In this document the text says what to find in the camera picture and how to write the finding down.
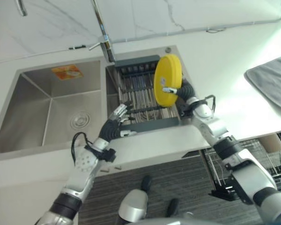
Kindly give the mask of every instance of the sticker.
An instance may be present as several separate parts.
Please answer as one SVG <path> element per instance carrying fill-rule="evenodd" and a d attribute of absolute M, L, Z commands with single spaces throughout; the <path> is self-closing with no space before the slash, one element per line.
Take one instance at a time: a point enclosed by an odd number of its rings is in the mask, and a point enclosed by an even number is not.
<path fill-rule="evenodd" d="M 76 65 L 52 68 L 51 71 L 62 81 L 83 77 L 82 72 Z"/>

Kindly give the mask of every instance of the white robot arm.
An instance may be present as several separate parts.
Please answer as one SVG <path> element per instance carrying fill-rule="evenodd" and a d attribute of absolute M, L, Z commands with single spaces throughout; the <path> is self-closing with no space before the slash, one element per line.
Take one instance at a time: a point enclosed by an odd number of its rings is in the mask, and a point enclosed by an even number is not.
<path fill-rule="evenodd" d="M 136 132 L 130 130 L 119 130 L 122 122 L 132 119 L 126 113 L 131 109 L 130 102 L 121 104 L 110 115 L 103 125 L 99 137 L 90 145 L 84 133 L 86 146 L 79 152 L 78 156 L 72 152 L 75 168 L 72 171 L 66 185 L 62 188 L 60 195 L 54 203 L 36 223 L 36 225 L 71 225 L 73 219 L 84 200 L 88 196 L 102 160 L 113 162 L 115 150 L 106 148 L 112 139 L 123 136 L 134 135 Z"/>
<path fill-rule="evenodd" d="M 214 116 L 206 100 L 196 98 L 192 86 L 183 80 L 181 89 L 164 88 L 185 101 L 184 113 L 231 171 L 229 180 L 245 204 L 254 204 L 265 223 L 281 220 L 281 192 L 269 172 Z"/>

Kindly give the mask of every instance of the gray cloth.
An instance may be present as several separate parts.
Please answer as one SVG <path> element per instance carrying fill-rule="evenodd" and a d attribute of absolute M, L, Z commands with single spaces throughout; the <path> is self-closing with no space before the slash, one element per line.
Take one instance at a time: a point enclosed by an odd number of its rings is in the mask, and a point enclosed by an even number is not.
<path fill-rule="evenodd" d="M 244 77 L 265 97 L 281 107 L 281 57 L 247 70 Z"/>

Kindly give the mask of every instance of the dish rack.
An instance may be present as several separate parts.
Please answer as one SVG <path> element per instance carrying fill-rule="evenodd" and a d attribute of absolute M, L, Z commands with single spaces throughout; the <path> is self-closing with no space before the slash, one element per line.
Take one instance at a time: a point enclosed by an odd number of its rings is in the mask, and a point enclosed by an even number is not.
<path fill-rule="evenodd" d="M 108 101 L 113 101 L 114 105 L 109 111 L 112 112 L 118 103 L 126 101 L 131 101 L 133 106 L 129 116 L 135 120 L 125 121 L 121 129 L 144 132 L 179 124 L 177 108 L 159 106 L 154 96 L 153 80 L 159 59 L 158 55 L 154 55 L 120 60 L 109 68 L 109 79 L 116 89 L 116 94 L 107 95 L 110 98 Z"/>
<path fill-rule="evenodd" d="M 258 139 L 240 143 L 268 170 L 276 182 L 278 190 L 281 191 L 281 151 L 267 153 Z M 228 181 L 230 173 L 225 169 L 215 150 L 212 148 L 200 150 L 200 155 L 213 185 L 210 195 L 228 201 L 238 199 L 235 190 Z"/>

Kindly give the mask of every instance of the chrome faucet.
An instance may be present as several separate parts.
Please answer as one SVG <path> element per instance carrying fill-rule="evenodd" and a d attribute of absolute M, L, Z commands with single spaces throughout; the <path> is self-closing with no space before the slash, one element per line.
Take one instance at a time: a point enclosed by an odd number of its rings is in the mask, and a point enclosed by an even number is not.
<path fill-rule="evenodd" d="M 102 16 L 100 14 L 99 8 L 97 6 L 96 0 L 91 0 L 93 9 L 95 11 L 101 32 L 102 32 L 102 36 L 99 38 L 99 43 L 101 45 L 104 57 L 107 61 L 109 62 L 115 62 L 116 58 L 114 56 L 114 52 L 112 49 L 112 45 L 111 45 L 111 41 L 108 37 L 108 34 L 106 32 L 106 28 L 104 26 L 103 20 L 102 20 Z M 97 47 L 99 45 L 99 43 L 93 45 L 92 47 L 89 48 L 89 50 L 94 49 L 94 47 Z"/>
<path fill-rule="evenodd" d="M 21 16 L 27 16 L 27 11 L 25 9 L 25 6 L 24 6 L 22 0 L 15 0 L 15 2 L 16 2 L 16 5 L 17 5 L 17 8 L 19 10 L 20 15 Z M 92 49 L 94 49 L 94 48 L 96 48 L 97 46 L 100 45 L 101 48 L 102 48 L 105 59 L 108 62 L 115 62 L 116 59 L 115 59 L 114 52 L 113 52 L 113 49 L 112 49 L 112 44 L 111 44 L 111 41 L 110 41 L 110 39 L 108 37 L 108 34 L 106 32 L 106 28 L 104 26 L 102 16 L 101 16 L 99 8 L 97 6 L 96 0 L 91 0 L 91 3 L 92 3 L 93 9 L 95 11 L 95 14 L 96 14 L 99 26 L 100 26 L 102 36 L 98 39 L 98 43 L 91 46 L 89 48 L 89 50 L 92 50 Z"/>

